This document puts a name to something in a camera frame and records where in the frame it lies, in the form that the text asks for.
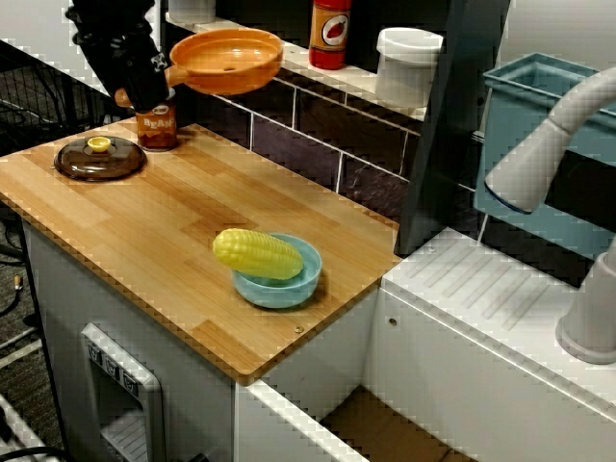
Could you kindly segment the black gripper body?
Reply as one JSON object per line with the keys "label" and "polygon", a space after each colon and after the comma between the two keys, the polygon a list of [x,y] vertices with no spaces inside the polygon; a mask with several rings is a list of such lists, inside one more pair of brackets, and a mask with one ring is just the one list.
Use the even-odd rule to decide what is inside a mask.
{"label": "black gripper body", "polygon": [[78,23],[73,42],[81,47],[91,69],[106,90],[119,90],[126,84],[126,59],[159,53],[147,21],[121,24],[117,21]]}

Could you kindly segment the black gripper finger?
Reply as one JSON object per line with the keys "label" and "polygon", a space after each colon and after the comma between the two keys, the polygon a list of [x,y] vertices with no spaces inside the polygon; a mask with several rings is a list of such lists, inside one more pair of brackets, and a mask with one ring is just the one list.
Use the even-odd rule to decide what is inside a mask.
{"label": "black gripper finger", "polygon": [[134,109],[153,109],[167,99],[166,68],[167,61],[161,52],[126,59],[125,90]]}

